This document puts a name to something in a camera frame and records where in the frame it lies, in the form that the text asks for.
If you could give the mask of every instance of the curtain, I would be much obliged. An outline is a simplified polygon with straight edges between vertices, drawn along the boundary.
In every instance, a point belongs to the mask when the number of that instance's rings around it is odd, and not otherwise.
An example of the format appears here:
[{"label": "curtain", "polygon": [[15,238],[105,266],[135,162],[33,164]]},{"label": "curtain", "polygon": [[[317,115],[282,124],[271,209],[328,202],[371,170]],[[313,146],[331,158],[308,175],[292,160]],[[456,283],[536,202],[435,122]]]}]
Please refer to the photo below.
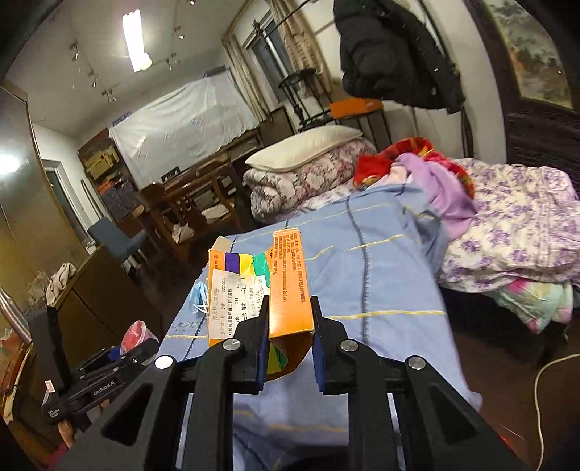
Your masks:
[{"label": "curtain", "polygon": [[[269,5],[276,23],[280,23],[296,8],[293,0],[266,0],[266,3]],[[324,88],[330,92],[332,83],[328,67],[302,11],[297,11],[282,23],[279,31],[294,70],[315,68]]]},{"label": "curtain", "polygon": [[248,106],[258,121],[265,121],[269,116],[268,105],[260,86],[248,67],[237,38],[234,34],[228,34],[222,38],[222,44],[230,58],[231,67],[238,84],[242,87]]}]

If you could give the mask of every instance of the floral quilt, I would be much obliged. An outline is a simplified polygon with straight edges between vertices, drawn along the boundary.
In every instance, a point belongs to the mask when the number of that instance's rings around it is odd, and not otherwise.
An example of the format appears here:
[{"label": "floral quilt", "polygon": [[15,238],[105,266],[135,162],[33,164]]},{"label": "floral quilt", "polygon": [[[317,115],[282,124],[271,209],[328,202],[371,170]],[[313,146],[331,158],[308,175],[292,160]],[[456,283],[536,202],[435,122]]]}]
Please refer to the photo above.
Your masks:
[{"label": "floral quilt", "polygon": [[441,285],[484,292],[515,278],[580,282],[580,201],[565,172],[458,159],[475,184],[478,213],[449,244]]},{"label": "floral quilt", "polygon": [[244,182],[252,189],[253,216],[264,222],[273,221],[280,213],[288,213],[306,200],[325,193],[354,175],[360,154],[375,154],[375,147],[361,137],[330,149],[292,172],[274,173],[251,168]]}]

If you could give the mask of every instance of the fluorescent light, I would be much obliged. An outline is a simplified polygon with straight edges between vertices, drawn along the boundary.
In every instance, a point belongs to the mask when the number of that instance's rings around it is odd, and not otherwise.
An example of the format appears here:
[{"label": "fluorescent light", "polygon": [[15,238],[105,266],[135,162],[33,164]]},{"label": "fluorescent light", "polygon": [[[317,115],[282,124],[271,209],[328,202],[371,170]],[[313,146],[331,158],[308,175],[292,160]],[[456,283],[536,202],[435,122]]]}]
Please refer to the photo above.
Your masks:
[{"label": "fluorescent light", "polygon": [[125,42],[127,43],[133,70],[139,72],[151,67],[151,58],[145,52],[145,46],[143,45],[140,10],[123,15],[123,33],[125,34]]},{"label": "fluorescent light", "polygon": [[10,155],[0,155],[0,176],[14,173],[20,168],[20,162]]}]

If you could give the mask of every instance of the ceiling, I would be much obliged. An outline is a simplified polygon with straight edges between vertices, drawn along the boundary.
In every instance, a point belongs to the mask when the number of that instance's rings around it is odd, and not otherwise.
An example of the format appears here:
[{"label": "ceiling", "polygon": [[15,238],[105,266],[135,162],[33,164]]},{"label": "ceiling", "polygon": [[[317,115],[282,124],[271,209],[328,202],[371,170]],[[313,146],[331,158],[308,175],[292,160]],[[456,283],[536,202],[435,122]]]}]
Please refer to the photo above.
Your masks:
[{"label": "ceiling", "polygon": [[[165,82],[199,72],[196,63],[206,69],[217,65],[221,37],[243,2],[198,0],[191,6],[187,0],[66,0],[32,35],[6,78],[28,94],[33,122],[78,139],[113,110],[123,114],[122,105],[136,96],[146,93],[154,99],[159,96],[154,90],[166,88]],[[122,17],[137,8],[153,65],[134,73]],[[176,26],[183,40],[173,32]],[[77,62],[71,61],[75,41]],[[178,63],[171,72],[166,59],[172,53]],[[97,76],[95,88],[91,70]],[[105,89],[113,89],[115,103],[102,95]]]}]

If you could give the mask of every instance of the face mask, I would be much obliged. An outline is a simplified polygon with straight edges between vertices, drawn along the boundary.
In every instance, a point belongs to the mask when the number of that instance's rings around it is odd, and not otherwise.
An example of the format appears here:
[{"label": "face mask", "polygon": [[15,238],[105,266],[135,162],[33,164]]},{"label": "face mask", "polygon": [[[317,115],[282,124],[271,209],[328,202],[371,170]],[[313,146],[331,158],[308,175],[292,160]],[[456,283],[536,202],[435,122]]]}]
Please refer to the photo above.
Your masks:
[{"label": "face mask", "polygon": [[198,281],[193,285],[193,289],[188,296],[188,306],[192,314],[202,312],[208,313],[208,287],[203,281]]}]

